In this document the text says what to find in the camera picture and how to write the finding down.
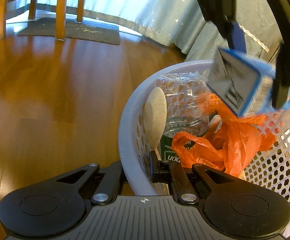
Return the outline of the clear plastic water bottle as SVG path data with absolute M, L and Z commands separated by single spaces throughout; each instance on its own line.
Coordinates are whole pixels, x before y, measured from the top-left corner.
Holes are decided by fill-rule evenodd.
M 199 73 L 160 75 L 155 81 L 166 97 L 167 120 L 160 141 L 163 160 L 180 162 L 172 150 L 176 133 L 187 132 L 202 137 L 208 130 L 209 89 L 206 79 Z

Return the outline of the blue milk carton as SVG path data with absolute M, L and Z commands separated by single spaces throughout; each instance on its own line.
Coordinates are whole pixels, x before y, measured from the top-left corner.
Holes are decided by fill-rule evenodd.
M 262 59 L 219 47 L 207 79 L 209 89 L 237 117 L 285 111 L 290 108 L 290 87 L 282 105 L 272 106 L 276 71 Z

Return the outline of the white brush handle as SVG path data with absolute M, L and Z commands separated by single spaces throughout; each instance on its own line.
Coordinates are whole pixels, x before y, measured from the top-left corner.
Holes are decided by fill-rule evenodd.
M 218 126 L 220 125 L 220 123 L 221 123 L 221 116 L 218 114 L 214 115 L 208 124 L 208 131 L 215 132 L 218 129 Z

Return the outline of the dark grey floor mat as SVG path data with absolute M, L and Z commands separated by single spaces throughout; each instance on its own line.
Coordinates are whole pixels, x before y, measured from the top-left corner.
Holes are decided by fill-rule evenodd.
M 35 22 L 29 22 L 27 27 L 20 30 L 18 36 L 55 36 L 55 18 L 44 17 Z M 119 27 L 113 24 L 66 20 L 66 38 L 95 41 L 113 45 L 120 45 Z

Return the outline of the beige plastic spoon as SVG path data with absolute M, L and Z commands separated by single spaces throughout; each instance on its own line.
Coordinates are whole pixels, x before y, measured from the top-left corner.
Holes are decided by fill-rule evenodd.
M 156 153 L 157 159 L 161 160 L 158 145 L 165 130 L 167 119 L 167 102 L 165 94 L 160 87 L 155 87 L 144 106 L 144 128 L 150 146 Z

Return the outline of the orange foam fruit net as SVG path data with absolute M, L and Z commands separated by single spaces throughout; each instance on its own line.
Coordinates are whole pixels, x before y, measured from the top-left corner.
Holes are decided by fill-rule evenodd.
M 265 115 L 237 117 L 214 93 L 208 93 L 208 104 L 207 107 L 203 107 L 202 113 L 206 115 L 218 114 L 225 121 L 236 121 L 257 126 L 261 126 L 266 119 Z

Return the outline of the orange plastic bag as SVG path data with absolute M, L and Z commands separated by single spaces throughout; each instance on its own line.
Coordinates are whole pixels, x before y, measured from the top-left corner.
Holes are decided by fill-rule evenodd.
M 217 132 L 196 137 L 187 132 L 174 135 L 172 149 L 183 167 L 203 164 L 234 177 L 251 163 L 259 151 L 268 151 L 276 141 L 272 133 L 262 134 L 255 126 L 225 121 Z

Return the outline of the light blue star curtain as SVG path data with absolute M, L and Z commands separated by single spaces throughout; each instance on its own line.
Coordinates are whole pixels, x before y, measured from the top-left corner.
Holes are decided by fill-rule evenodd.
M 15 0 L 13 10 L 20 15 L 29 11 L 31 0 Z M 169 46 L 184 25 L 197 0 L 67 0 L 66 13 L 115 23 Z M 56 13 L 57 0 L 37 0 L 36 9 Z

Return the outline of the lavender plastic mesh basket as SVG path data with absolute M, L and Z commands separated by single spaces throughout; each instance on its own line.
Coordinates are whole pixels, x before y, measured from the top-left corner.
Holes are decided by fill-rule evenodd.
M 136 195 L 159 196 L 165 194 L 161 184 L 149 179 L 150 144 L 143 125 L 143 106 L 155 87 L 156 78 L 168 73 L 204 73 L 212 61 L 190 61 L 167 67 L 143 81 L 125 105 L 118 132 L 120 160 L 127 180 Z M 245 169 L 250 183 L 266 187 L 281 194 L 290 204 L 290 109 L 271 113 L 259 127 L 263 133 L 274 133 L 277 137 L 273 148 L 257 154 Z M 284 231 L 290 237 L 290 222 Z

